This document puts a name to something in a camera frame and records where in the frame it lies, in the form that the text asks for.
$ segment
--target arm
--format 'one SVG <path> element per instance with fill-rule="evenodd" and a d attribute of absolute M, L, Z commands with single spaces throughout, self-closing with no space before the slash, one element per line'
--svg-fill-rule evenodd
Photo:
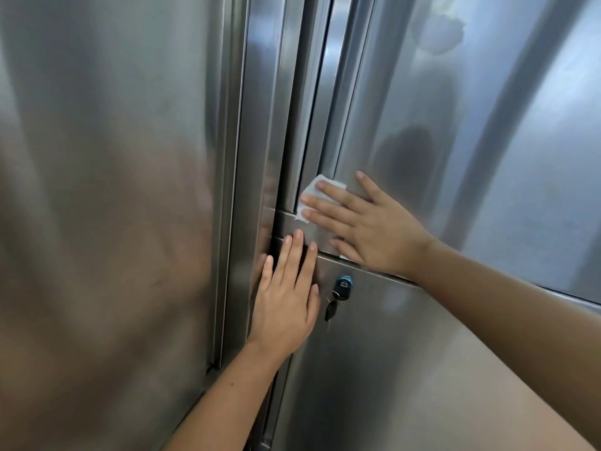
<path fill-rule="evenodd" d="M 316 210 L 304 217 L 343 237 L 332 245 L 354 262 L 418 283 L 601 448 L 601 318 L 461 256 L 365 174 L 357 179 L 372 203 L 319 183 L 343 207 L 302 196 Z"/>
<path fill-rule="evenodd" d="M 284 239 L 275 272 L 274 259 L 267 257 L 246 345 L 165 451 L 242 451 L 275 373 L 309 336 L 319 314 L 319 291 L 311 286 L 317 245 L 309 246 L 299 273 L 302 247 L 297 231 Z"/>

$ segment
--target white tissue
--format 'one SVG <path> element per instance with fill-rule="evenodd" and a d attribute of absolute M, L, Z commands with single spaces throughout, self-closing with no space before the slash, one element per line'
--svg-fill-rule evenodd
<path fill-rule="evenodd" d="M 334 201 L 330 196 L 325 195 L 324 193 L 320 192 L 317 188 L 315 188 L 315 185 L 317 184 L 317 182 L 319 182 L 320 180 L 322 181 L 326 181 L 328 183 L 331 183 L 332 185 L 335 185 L 339 188 L 342 188 L 343 190 L 346 190 L 346 185 L 344 183 L 341 182 L 337 182 L 335 180 L 329 179 L 326 176 L 319 174 L 316 178 L 313 179 L 313 181 L 303 190 L 303 194 L 307 194 L 307 195 L 312 195 L 312 196 L 317 196 L 318 198 L 322 198 L 325 199 L 327 201 L 330 201 L 331 203 L 335 203 L 335 204 L 340 204 L 337 203 L 336 201 Z M 297 203 L 296 205 L 296 219 L 297 220 L 301 220 L 304 221 L 305 223 L 309 223 L 309 221 L 303 217 L 302 215 L 302 211 L 305 209 L 308 209 L 309 207 L 303 203 L 301 203 L 300 201 Z"/>

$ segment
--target person's left hand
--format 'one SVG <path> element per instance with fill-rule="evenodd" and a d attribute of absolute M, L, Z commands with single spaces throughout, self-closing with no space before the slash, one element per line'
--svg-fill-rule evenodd
<path fill-rule="evenodd" d="M 319 289 L 316 284 L 311 286 L 317 245 L 309 245 L 299 273 L 303 240 L 300 230 L 294 237 L 284 238 L 275 272 L 274 258 L 267 257 L 252 313 L 248 342 L 281 361 L 309 336 L 319 314 Z"/>

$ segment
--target person's right arm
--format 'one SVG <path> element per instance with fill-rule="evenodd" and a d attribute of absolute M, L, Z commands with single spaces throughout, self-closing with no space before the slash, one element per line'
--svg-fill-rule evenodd
<path fill-rule="evenodd" d="M 437 241 L 363 173 L 372 202 L 326 182 L 304 217 L 344 241 L 332 245 L 375 271 L 415 281 L 584 438 L 601 449 L 601 317 L 472 261 Z"/>

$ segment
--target hand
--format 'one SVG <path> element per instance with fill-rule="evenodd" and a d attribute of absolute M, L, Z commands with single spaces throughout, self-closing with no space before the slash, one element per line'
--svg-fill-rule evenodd
<path fill-rule="evenodd" d="M 342 205 L 302 195 L 303 217 L 344 240 L 332 245 L 351 261 L 373 271 L 414 280 L 422 255 L 436 239 L 405 208 L 380 190 L 364 173 L 357 180 L 372 203 L 324 181 L 317 188 Z"/>
<path fill-rule="evenodd" d="M 257 343 L 281 361 L 309 336 L 319 314 L 319 289 L 316 284 L 311 286 L 317 245 L 309 245 L 299 273 L 303 240 L 300 230 L 295 231 L 294 238 L 284 238 L 275 272 L 274 257 L 267 257 L 252 313 L 249 343 Z"/>

